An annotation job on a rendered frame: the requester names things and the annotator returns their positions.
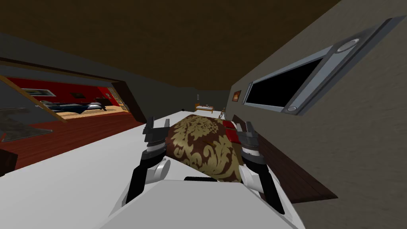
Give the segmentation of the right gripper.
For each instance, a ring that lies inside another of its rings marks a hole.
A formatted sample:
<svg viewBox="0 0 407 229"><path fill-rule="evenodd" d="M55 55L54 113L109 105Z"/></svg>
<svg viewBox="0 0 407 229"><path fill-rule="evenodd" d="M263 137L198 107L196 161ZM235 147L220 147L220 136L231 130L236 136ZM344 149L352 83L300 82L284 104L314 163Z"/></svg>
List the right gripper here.
<svg viewBox="0 0 407 229"><path fill-rule="evenodd" d="M235 125L238 140L239 140L242 148L249 149L249 150L258 150L258 148L259 148L258 133L255 132L251 121L246 121L245 124L246 124L247 132L243 131L243 129L239 123L237 123Z"/></svg>

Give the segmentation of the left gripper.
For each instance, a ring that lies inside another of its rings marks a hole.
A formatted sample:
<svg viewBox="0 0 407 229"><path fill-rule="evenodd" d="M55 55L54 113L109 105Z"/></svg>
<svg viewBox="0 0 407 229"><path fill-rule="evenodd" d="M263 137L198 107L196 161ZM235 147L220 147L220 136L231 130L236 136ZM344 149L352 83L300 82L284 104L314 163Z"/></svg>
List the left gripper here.
<svg viewBox="0 0 407 229"><path fill-rule="evenodd" d="M145 135L144 142L147 142L147 150L157 150L165 145L166 137L169 133L170 119L166 119L164 127L153 128L154 117L151 116L147 119L145 127L143 129L143 134Z"/></svg>

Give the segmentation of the small wooden bed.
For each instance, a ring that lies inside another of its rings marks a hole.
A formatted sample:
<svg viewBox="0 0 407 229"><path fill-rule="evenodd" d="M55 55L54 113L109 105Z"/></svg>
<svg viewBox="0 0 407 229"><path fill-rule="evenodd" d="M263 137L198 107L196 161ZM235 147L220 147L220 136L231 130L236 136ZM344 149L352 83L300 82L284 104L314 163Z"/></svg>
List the small wooden bed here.
<svg viewBox="0 0 407 229"><path fill-rule="evenodd" d="M199 103L195 104L195 111L210 111L210 113L213 113L214 107L209 107L209 106L201 106Z"/></svg>

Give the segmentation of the bed with brown gold cover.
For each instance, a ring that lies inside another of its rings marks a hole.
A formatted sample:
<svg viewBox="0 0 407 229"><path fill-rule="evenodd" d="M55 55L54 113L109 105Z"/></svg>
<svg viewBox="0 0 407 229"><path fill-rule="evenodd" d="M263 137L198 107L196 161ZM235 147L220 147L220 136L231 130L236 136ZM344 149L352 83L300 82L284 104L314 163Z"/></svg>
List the bed with brown gold cover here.
<svg viewBox="0 0 407 229"><path fill-rule="evenodd" d="M218 181L241 182L241 147L225 129L222 119L191 114L170 127L167 156Z"/></svg>

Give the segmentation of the dark blue bed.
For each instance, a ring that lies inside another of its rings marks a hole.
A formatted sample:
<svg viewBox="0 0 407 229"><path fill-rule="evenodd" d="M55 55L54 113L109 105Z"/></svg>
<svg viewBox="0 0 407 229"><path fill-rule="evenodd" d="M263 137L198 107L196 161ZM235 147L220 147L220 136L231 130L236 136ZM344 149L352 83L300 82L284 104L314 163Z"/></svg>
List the dark blue bed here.
<svg viewBox="0 0 407 229"><path fill-rule="evenodd" d="M52 103L49 101L40 102L55 113L70 112L82 114L84 111L97 109L107 111L106 107L100 103Z"/></svg>

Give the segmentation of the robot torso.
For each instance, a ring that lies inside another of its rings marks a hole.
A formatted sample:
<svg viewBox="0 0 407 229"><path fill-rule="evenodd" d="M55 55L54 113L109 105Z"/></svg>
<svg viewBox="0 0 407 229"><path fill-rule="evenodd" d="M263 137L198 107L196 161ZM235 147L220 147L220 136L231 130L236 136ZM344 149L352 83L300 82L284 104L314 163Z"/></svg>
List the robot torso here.
<svg viewBox="0 0 407 229"><path fill-rule="evenodd" d="M162 180L95 229L305 229L241 183Z"/></svg>

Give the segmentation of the grey wall television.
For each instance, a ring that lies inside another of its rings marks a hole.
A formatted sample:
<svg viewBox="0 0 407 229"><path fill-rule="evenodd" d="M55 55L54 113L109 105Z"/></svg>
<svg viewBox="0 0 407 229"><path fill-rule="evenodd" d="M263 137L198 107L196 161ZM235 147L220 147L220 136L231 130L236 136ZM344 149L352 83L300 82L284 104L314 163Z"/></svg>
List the grey wall television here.
<svg viewBox="0 0 407 229"><path fill-rule="evenodd" d="M389 18L252 81L243 105L304 115L406 16Z"/></svg>

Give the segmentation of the grey framed wall picture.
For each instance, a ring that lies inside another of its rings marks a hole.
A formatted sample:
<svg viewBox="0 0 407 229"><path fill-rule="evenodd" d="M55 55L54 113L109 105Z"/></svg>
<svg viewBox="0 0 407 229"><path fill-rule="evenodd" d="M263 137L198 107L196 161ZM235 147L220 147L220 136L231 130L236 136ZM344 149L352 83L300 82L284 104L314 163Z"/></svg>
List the grey framed wall picture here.
<svg viewBox="0 0 407 229"><path fill-rule="evenodd" d="M31 96L37 96L37 97L55 97L56 95L52 93L48 89L30 89L30 88L22 88L22 90L26 93L28 93Z"/></svg>

